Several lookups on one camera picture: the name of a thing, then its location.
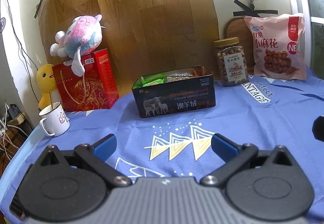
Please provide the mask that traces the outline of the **yellow duck plush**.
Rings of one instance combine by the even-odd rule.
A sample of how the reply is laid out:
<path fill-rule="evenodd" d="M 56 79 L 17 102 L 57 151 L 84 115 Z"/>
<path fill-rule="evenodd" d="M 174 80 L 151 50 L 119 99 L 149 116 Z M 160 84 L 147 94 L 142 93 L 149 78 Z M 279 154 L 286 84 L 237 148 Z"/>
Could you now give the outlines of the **yellow duck plush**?
<path fill-rule="evenodd" d="M 45 64 L 38 69 L 36 74 L 37 85 L 42 94 L 38 103 L 40 110 L 43 110 L 51 104 L 51 93 L 56 90 L 56 81 L 52 70 L 53 66 L 52 64 Z"/>

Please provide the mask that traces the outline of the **wooden stick in mug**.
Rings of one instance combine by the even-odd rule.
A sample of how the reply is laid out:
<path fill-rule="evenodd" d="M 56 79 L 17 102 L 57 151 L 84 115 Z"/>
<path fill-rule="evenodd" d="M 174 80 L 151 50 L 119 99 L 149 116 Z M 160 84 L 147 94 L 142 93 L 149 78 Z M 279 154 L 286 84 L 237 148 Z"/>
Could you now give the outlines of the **wooden stick in mug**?
<path fill-rule="evenodd" d="M 53 107 L 53 99 L 52 99 L 52 93 L 51 92 L 49 93 L 49 97 L 50 97 L 51 110 L 54 110 L 54 107 Z"/>

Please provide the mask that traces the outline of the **wooden backdrop board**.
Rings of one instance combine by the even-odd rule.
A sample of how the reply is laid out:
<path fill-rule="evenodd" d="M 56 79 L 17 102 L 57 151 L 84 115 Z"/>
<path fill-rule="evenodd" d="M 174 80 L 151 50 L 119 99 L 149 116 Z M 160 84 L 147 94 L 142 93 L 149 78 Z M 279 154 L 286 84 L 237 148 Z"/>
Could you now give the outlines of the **wooden backdrop board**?
<path fill-rule="evenodd" d="M 44 0 L 38 15 L 44 48 L 74 18 L 98 14 L 104 27 L 100 47 L 109 51 L 120 96 L 146 74 L 203 65 L 218 77 L 213 0 Z"/>

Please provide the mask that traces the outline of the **red gift bag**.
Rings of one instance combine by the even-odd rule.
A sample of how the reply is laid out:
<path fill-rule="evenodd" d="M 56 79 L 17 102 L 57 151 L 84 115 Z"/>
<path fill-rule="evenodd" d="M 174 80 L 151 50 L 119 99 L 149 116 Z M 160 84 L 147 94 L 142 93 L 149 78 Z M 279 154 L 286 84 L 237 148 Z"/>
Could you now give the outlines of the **red gift bag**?
<path fill-rule="evenodd" d="M 62 104 L 67 112 L 110 109 L 119 98 L 107 49 L 81 57 L 85 68 L 76 76 L 68 62 L 52 67 Z"/>

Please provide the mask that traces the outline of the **light green snack packet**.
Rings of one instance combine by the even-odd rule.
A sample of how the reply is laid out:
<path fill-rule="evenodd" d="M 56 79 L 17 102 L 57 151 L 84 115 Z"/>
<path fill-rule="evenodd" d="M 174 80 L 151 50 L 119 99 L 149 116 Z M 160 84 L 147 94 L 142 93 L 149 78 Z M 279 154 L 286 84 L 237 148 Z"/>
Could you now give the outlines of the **light green snack packet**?
<path fill-rule="evenodd" d="M 142 88 L 146 86 L 158 85 L 165 83 L 165 76 L 162 74 L 152 74 L 140 76 L 134 83 L 133 89 Z"/>

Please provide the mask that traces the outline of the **white enamel mug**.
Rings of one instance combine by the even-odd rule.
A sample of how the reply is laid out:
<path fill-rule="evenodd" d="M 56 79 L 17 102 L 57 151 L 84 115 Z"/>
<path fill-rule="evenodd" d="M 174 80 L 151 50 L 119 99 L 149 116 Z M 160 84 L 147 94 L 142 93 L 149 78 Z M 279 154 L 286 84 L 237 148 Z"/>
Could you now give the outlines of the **white enamel mug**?
<path fill-rule="evenodd" d="M 45 135 L 49 137 L 63 135 L 70 127 L 69 118 L 59 101 L 41 110 L 39 117 L 41 118 L 39 126 Z"/>

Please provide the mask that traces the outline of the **pink snack bag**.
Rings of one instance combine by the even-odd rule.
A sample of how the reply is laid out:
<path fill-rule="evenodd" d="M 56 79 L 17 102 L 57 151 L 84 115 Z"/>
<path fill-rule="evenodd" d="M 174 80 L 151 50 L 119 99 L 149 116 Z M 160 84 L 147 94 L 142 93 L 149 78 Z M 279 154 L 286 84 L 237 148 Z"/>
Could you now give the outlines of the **pink snack bag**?
<path fill-rule="evenodd" d="M 306 65 L 299 52 L 305 30 L 302 13 L 264 18 L 246 16 L 244 21 L 253 37 L 255 75 L 306 80 Z"/>

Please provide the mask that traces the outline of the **black tin box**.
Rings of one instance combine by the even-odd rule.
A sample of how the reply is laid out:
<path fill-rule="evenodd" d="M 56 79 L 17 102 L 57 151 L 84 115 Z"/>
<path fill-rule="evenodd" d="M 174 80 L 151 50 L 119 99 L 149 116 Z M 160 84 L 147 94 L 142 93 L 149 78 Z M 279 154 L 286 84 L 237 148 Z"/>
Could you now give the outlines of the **black tin box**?
<path fill-rule="evenodd" d="M 214 77 L 205 67 L 205 75 L 176 82 L 133 89 L 141 118 L 163 116 L 191 110 L 214 107 L 216 105 Z"/>

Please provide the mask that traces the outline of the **round wooden cutting board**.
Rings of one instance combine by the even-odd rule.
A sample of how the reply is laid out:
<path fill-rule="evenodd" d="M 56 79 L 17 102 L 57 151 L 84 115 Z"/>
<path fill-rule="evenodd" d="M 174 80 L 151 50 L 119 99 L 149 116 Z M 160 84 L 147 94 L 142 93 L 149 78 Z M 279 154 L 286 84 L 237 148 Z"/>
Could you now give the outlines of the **round wooden cutting board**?
<path fill-rule="evenodd" d="M 225 24 L 224 38 L 231 37 L 238 37 L 239 43 L 244 48 L 248 73 L 254 74 L 253 36 L 244 21 L 244 17 L 234 17 Z"/>

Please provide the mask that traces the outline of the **pink blue plush toy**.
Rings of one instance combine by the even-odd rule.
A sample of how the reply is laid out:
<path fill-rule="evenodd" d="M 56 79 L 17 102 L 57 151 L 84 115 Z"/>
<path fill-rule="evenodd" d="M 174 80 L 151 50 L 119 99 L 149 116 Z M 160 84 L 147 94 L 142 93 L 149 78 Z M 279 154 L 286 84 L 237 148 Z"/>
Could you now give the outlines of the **pink blue plush toy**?
<path fill-rule="evenodd" d="M 81 57 L 93 52 L 102 42 L 101 20 L 101 14 L 76 17 L 67 31 L 56 33 L 55 43 L 50 46 L 50 55 L 72 59 L 72 72 L 76 76 L 83 76 L 85 67 Z"/>

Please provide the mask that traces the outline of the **clear nut packet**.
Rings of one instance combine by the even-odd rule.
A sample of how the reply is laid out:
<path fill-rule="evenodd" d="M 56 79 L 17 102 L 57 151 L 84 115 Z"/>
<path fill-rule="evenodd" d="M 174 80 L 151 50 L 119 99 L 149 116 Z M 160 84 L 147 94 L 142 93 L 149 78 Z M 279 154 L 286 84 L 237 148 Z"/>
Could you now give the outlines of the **clear nut packet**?
<path fill-rule="evenodd" d="M 179 69 L 166 72 L 166 82 L 176 82 L 180 80 L 192 79 L 198 76 L 198 73 L 192 68 Z"/>

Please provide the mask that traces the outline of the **nut jar with gold lid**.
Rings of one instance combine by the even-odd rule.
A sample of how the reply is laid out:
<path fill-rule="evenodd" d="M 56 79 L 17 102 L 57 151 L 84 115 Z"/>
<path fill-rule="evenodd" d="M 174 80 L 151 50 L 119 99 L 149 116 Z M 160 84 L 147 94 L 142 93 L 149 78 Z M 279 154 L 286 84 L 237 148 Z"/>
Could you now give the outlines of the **nut jar with gold lid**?
<path fill-rule="evenodd" d="M 213 46 L 222 84 L 235 86 L 248 82 L 247 62 L 239 38 L 216 40 Z"/>

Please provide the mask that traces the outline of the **red orange snack packet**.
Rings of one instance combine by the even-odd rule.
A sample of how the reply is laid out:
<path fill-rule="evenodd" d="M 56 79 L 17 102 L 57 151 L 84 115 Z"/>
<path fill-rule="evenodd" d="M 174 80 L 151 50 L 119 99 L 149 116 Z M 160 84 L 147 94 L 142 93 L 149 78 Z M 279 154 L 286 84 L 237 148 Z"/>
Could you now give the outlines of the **red orange snack packet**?
<path fill-rule="evenodd" d="M 196 67 L 193 67 L 193 74 L 194 74 L 195 77 L 204 76 L 205 75 L 205 68 L 204 68 L 204 66 L 196 66 Z"/>

